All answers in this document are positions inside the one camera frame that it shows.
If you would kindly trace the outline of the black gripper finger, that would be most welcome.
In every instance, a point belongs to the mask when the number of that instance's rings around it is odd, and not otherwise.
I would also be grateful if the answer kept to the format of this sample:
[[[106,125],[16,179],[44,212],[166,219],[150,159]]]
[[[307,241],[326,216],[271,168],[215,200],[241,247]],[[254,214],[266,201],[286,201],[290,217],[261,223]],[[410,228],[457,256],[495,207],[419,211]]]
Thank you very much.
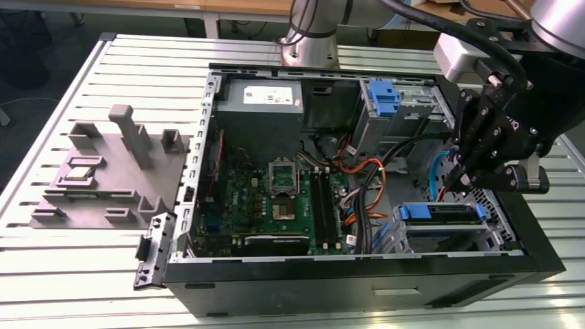
[[[479,116],[478,124],[483,120],[481,114],[479,94],[471,89],[463,89],[459,94],[458,103],[455,107],[455,124],[453,128],[453,145],[457,146],[457,151],[453,154],[453,160],[457,164],[447,175],[447,187],[457,187],[461,185],[461,177],[466,173],[467,158],[470,156],[471,146],[475,141],[478,128],[475,127],[475,117]]]
[[[474,124],[478,131],[467,158],[469,167],[461,177],[461,185],[451,187],[454,191],[467,191],[473,187],[490,190],[503,187],[505,175],[495,170],[501,166],[497,157],[505,137],[505,115],[497,108],[489,106],[479,106],[479,108],[483,120],[478,124],[479,116],[475,117]]]

